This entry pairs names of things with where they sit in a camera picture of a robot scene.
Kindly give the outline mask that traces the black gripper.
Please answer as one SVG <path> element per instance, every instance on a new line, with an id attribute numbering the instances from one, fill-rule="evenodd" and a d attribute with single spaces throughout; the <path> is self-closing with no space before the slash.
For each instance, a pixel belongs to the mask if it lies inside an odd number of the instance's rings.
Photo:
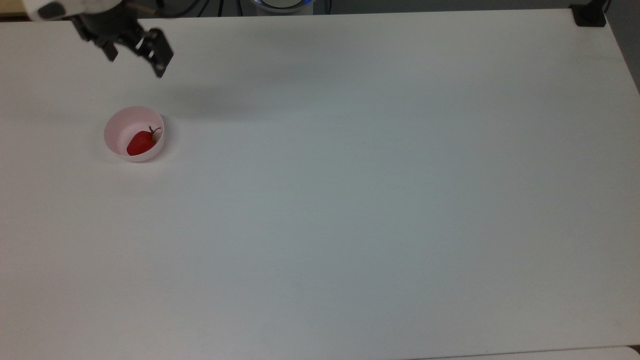
<path id="1" fill-rule="evenodd" d="M 160 28 L 145 30 L 138 22 L 138 14 L 126 4 L 117 4 L 102 13 L 82 13 L 70 17 L 80 38 L 98 41 L 106 58 L 113 62 L 119 51 L 115 44 L 135 50 L 146 60 L 156 78 L 162 79 L 173 59 L 174 51 Z"/>

